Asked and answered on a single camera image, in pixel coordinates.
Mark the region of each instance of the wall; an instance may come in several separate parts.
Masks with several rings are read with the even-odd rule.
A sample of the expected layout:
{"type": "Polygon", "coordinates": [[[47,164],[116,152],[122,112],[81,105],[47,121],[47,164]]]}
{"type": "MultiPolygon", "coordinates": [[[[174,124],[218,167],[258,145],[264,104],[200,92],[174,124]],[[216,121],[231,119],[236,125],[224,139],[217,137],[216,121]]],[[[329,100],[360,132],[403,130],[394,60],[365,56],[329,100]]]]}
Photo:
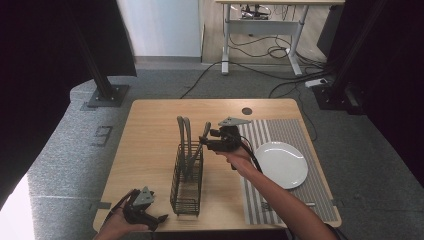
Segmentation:
{"type": "Polygon", "coordinates": [[[201,56],[202,0],[117,0],[133,55],[201,56]]]}

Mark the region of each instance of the gray carpet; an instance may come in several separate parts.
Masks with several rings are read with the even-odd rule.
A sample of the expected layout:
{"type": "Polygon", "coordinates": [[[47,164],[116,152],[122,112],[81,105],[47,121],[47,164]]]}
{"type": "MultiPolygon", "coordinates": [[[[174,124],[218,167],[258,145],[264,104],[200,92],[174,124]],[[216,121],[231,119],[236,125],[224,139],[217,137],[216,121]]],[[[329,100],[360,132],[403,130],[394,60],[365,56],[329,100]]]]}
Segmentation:
{"type": "MultiPolygon", "coordinates": [[[[71,104],[28,172],[36,239],[91,239],[97,204],[135,99],[178,99],[207,66],[146,64],[138,77],[109,77],[130,89],[120,108],[87,111],[93,81],[75,87],[71,104]]],[[[186,98],[267,98],[283,80],[231,66],[209,70],[186,98]]],[[[267,69],[290,76],[290,71],[267,69]]],[[[273,96],[289,92],[278,88],[273,96]]],[[[422,239],[424,189],[366,116],[321,111],[310,89],[298,85],[285,97],[303,106],[308,130],[349,239],[422,239]]],[[[131,234],[128,239],[150,238],[131,234]]]]}

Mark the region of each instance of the striped placemat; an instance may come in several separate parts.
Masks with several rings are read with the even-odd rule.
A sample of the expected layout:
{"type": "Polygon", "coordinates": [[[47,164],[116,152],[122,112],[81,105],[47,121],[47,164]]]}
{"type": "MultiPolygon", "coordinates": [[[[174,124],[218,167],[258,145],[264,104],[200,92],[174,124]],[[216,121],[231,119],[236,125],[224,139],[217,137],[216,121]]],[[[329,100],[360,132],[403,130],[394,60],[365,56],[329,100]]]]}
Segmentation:
{"type": "MultiPolygon", "coordinates": [[[[338,221],[332,201],[327,194],[297,119],[252,120],[249,124],[239,125],[239,130],[241,136],[250,141],[253,149],[271,141],[284,142],[298,149],[308,164],[308,176],[300,186],[289,191],[305,203],[314,203],[315,205],[311,209],[324,222],[338,221]]],[[[240,182],[243,189],[243,205],[247,224],[283,223],[249,181],[241,177],[240,182]]]]}

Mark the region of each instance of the power strip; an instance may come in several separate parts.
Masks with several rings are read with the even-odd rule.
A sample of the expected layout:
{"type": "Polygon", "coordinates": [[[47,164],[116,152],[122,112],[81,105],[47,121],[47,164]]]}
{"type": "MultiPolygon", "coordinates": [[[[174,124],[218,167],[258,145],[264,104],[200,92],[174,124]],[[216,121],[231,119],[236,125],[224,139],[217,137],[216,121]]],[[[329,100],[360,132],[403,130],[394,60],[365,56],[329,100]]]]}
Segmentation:
{"type": "Polygon", "coordinates": [[[323,85],[323,84],[327,84],[327,83],[328,83],[328,81],[325,80],[325,78],[320,78],[320,79],[305,82],[305,87],[310,88],[310,87],[313,87],[313,86],[323,85]]]}

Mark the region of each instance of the person's left hand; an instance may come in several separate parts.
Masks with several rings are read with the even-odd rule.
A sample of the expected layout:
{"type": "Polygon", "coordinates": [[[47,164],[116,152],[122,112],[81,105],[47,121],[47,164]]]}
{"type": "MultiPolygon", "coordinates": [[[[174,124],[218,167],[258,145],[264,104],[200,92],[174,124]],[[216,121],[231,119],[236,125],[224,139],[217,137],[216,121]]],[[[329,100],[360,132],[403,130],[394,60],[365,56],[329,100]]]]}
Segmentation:
{"type": "Polygon", "coordinates": [[[113,215],[104,223],[99,233],[94,239],[119,239],[130,232],[145,232],[149,227],[144,224],[130,224],[125,220],[122,209],[125,206],[125,201],[119,208],[115,210],[113,215]]]}

